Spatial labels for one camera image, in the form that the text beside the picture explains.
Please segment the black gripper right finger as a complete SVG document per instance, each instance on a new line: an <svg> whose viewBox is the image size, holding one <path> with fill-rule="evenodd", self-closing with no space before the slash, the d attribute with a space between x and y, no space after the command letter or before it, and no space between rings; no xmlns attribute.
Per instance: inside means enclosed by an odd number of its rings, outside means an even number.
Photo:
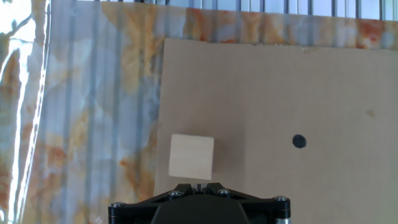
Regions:
<svg viewBox="0 0 398 224"><path fill-rule="evenodd" d="M258 221L259 216L265 215L265 223L291 224L291 207L288 197L277 195L272 198L259 198L227 189L218 182L202 184L201 192L207 195L230 198L238 202L251 223L261 223Z"/></svg>

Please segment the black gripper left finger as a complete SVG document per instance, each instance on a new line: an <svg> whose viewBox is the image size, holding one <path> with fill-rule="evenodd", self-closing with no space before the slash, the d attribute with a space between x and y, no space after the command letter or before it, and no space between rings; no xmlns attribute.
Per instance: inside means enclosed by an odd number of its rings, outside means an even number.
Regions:
<svg viewBox="0 0 398 224"><path fill-rule="evenodd" d="M134 223L137 217L153 217L165 202L196 193L191 184L178 184L174 189L139 203L113 202L108 206L108 223Z"/></svg>

